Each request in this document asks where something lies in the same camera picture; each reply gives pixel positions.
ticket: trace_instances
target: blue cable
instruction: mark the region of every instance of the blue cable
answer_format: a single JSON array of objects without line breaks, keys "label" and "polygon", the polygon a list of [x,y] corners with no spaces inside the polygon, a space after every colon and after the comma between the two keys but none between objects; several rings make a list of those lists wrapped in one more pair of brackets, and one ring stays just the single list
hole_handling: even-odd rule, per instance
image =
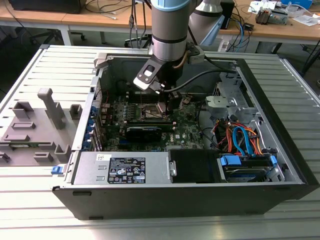
[{"label": "blue cable", "polygon": [[238,48],[236,49],[236,53],[239,51],[239,49],[240,49],[240,47],[241,47],[241,45],[242,45],[242,42],[243,42],[243,39],[244,39],[244,29],[243,29],[243,27],[242,27],[242,25],[241,25],[241,23],[238,21],[238,20],[234,20],[236,23],[238,23],[239,24],[239,27],[240,27],[240,30],[241,30],[241,39],[240,39],[240,43],[239,43],[239,45],[238,45]]},{"label": "blue cable", "polygon": [[244,141],[245,141],[245,146],[246,146],[246,150],[248,152],[249,155],[254,155],[254,151],[252,150],[252,147],[250,146],[250,141],[249,141],[249,136],[248,133],[246,132],[246,130],[242,127],[242,126],[236,126],[233,129],[232,132],[232,140],[233,140],[233,144],[234,146],[241,152],[242,156],[245,156],[245,152],[241,149],[241,147],[238,145],[237,143],[237,129],[240,129],[243,132],[244,135]]}]

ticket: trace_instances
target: paper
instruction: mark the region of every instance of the paper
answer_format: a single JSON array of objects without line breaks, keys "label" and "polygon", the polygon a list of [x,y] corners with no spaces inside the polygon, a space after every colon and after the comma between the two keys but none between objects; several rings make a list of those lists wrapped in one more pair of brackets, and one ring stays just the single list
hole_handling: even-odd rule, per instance
[{"label": "paper", "polygon": [[274,10],[276,7],[277,1],[252,1],[248,9],[249,13],[258,14],[260,8]]},{"label": "paper", "polygon": [[293,18],[293,20],[301,24],[307,25],[309,27],[318,24],[318,19],[313,18],[312,16],[307,16],[307,15],[297,16]]},{"label": "paper", "polygon": [[314,14],[312,15],[312,17],[313,17],[314,19],[318,19],[318,18],[320,18],[320,13],[314,13]]}]

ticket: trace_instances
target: computer case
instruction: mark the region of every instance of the computer case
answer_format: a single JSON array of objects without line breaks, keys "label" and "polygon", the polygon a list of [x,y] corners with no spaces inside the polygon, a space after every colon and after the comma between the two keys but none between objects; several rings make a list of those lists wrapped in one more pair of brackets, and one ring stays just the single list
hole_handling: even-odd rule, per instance
[{"label": "computer case", "polygon": [[222,14],[224,15],[224,21],[221,25],[221,29],[227,29],[231,18],[232,11],[235,7],[233,0],[221,0]]},{"label": "computer case", "polygon": [[86,0],[9,0],[14,10],[36,10],[79,14]]}]

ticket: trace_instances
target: wire bundle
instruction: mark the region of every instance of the wire bundle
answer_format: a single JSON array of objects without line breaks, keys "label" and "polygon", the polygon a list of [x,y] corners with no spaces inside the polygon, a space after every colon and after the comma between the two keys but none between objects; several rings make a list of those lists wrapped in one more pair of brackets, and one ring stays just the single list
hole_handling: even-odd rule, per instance
[{"label": "wire bundle", "polygon": [[[263,155],[260,144],[259,144],[259,137],[257,133],[255,133],[251,128],[240,124],[238,122],[218,122],[218,124],[225,124],[225,137],[217,144],[217,148],[221,149],[223,152],[227,152],[230,154],[235,154],[238,156],[244,156],[245,152],[239,147],[236,133],[243,133],[244,138],[246,138],[246,135],[248,136],[248,139],[245,142],[247,152],[250,154],[255,155]],[[227,143],[227,145],[222,149],[223,143]]]},{"label": "wire bundle", "polygon": [[237,53],[241,48],[245,48],[245,49],[244,49],[244,52],[245,52],[245,51],[247,50],[248,45],[249,45],[250,36],[251,36],[252,32],[248,30],[248,37],[247,37],[246,39],[244,39],[244,36],[245,36],[245,29],[244,29],[245,19],[240,15],[240,12],[239,12],[239,10],[238,10],[238,8],[237,8],[237,4],[235,4],[234,9],[237,11],[237,13],[232,13],[230,19],[231,19],[232,21],[234,21],[234,22],[237,23],[237,25],[238,25],[237,28],[239,29],[239,34],[236,36],[234,42],[230,45],[230,47],[226,50],[226,52],[229,52],[229,51],[232,49],[232,50],[231,50],[232,52],[235,51],[235,52]]}]

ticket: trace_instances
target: white table leg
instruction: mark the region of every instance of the white table leg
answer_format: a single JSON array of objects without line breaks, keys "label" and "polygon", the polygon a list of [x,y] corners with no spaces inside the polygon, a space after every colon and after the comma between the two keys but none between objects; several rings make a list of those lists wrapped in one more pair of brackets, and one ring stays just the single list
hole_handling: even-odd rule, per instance
[{"label": "white table leg", "polygon": [[17,33],[16,33],[16,27],[15,27],[15,26],[11,26],[11,27],[9,28],[9,33],[10,33],[10,35],[11,35],[11,37],[12,37],[13,39],[16,39],[16,38],[18,37],[18,35],[17,35]]},{"label": "white table leg", "polygon": [[101,38],[101,43],[102,44],[106,44],[106,37],[105,37],[105,32],[104,31],[101,31],[100,32],[100,38]]},{"label": "white table leg", "polygon": [[69,27],[63,25],[59,30],[61,31],[64,45],[72,46],[74,43],[72,41],[71,33],[69,32]]}]

